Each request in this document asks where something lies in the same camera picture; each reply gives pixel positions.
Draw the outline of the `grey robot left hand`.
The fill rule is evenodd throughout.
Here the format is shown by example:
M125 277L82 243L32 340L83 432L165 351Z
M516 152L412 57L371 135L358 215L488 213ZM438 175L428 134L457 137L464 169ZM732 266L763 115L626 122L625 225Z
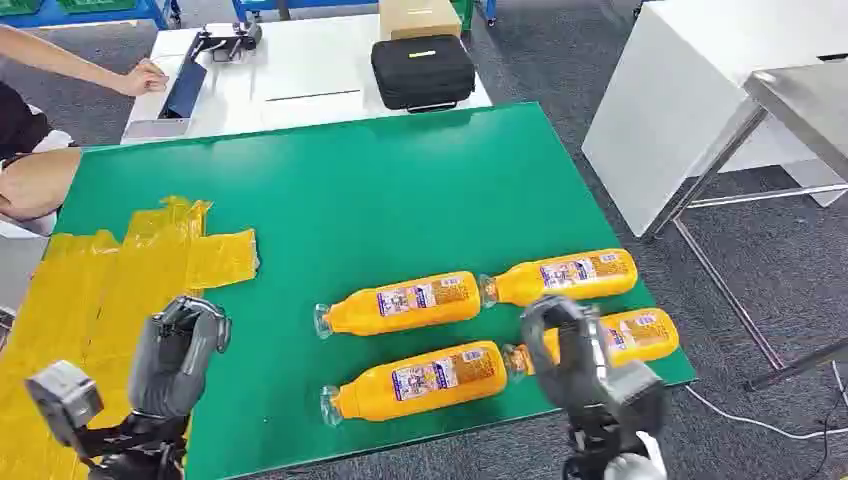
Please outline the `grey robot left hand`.
M185 417L203 394L212 356L229 346L232 320L201 298L178 296L144 323L128 381L134 411Z

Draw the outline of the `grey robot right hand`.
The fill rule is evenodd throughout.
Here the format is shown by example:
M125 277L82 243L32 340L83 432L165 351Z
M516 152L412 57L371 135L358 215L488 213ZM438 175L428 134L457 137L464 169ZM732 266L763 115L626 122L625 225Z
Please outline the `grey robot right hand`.
M522 313L521 336L550 403L565 411L574 429L605 435L609 418L600 379L607 360L598 309L545 295Z

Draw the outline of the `person's hand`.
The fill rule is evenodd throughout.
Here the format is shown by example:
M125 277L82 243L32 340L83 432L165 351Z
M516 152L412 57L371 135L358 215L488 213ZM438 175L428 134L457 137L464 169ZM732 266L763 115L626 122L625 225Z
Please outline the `person's hand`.
M169 77L149 59L142 59L131 71L119 75L113 89L123 95L138 97L161 92L167 87Z

